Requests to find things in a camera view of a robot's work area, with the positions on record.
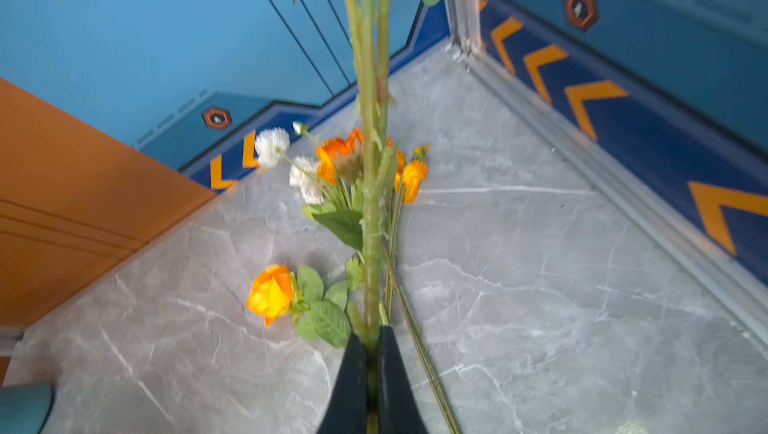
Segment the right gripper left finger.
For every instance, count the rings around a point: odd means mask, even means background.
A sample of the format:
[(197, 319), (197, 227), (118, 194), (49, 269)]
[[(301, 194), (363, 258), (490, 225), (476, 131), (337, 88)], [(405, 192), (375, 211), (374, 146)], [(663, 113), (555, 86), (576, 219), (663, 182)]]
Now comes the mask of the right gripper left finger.
[(367, 401), (367, 351), (359, 337), (351, 334), (317, 434), (364, 434)]

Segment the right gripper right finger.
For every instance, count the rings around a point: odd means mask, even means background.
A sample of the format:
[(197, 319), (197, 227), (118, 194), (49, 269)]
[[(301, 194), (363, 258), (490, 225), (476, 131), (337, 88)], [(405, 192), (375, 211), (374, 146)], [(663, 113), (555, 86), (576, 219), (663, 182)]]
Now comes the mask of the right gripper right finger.
[(378, 432), (427, 434), (418, 411), (394, 330), (381, 326), (378, 361)]

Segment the red orange flower stem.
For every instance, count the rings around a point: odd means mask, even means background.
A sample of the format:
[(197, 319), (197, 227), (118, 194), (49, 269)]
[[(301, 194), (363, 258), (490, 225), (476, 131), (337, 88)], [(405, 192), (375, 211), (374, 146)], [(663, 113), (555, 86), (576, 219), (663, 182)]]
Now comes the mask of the red orange flower stem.
[[(426, 162), (428, 150), (427, 145), (419, 146), (413, 150), (411, 157), (407, 157), (402, 151), (395, 150), (391, 141), (387, 142), (384, 161), (388, 178), (385, 182), (386, 190), (383, 192), (386, 206), (382, 208), (382, 221), (387, 228), (383, 234), (385, 246), (382, 248), (386, 281), (379, 303), (380, 327), (390, 326), (392, 303), (397, 299), (447, 428), (451, 433), (459, 433), (461, 431), (459, 423), (428, 354), (395, 269), (402, 210), (404, 206), (416, 200), (420, 185), (428, 176)], [(328, 139), (318, 144), (316, 154), (321, 162), (319, 174), (330, 183), (331, 193), (324, 204), (306, 204), (303, 208), (305, 214), (328, 228), (345, 244), (359, 248), (363, 241), (363, 134), (355, 128), (348, 138)]]

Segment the white poppy flower stem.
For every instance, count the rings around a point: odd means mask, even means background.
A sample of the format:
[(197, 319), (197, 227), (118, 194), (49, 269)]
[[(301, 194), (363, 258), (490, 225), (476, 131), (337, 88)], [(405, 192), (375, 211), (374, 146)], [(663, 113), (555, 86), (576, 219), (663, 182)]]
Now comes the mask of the white poppy flower stem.
[(323, 179), (318, 169), (319, 159), (307, 156), (291, 157), (289, 132), (281, 127), (264, 129), (254, 138), (254, 152), (259, 165), (266, 169), (276, 168), (280, 162), (289, 164), (289, 185), (300, 191), (306, 204), (324, 204), (330, 196), (330, 183)]

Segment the blue cylindrical vase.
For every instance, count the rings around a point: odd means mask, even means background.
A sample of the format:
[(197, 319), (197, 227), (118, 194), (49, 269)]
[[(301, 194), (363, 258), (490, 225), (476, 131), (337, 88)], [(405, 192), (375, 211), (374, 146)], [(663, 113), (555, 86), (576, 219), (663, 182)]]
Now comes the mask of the blue cylindrical vase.
[(53, 402), (50, 385), (23, 384), (1, 388), (1, 434), (38, 434)]

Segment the large pink ranunculus stem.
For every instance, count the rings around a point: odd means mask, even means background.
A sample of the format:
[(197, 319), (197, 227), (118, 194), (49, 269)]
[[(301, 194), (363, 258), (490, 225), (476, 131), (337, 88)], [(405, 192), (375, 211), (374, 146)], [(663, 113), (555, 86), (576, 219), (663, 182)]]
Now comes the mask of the large pink ranunculus stem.
[[(422, 0), (434, 6), (440, 0)], [(347, 12), (354, 64), (358, 75), (358, 112), (363, 134), (363, 211), (362, 246), (354, 248), (361, 265), (364, 288), (364, 316), (350, 320), (352, 330), (369, 348), (378, 344), (379, 303), (382, 278), (382, 221), (385, 182), (388, 178), (384, 154), (387, 142), (388, 110), (394, 99), (389, 92), (389, 24), (391, 0), (344, 0)]]

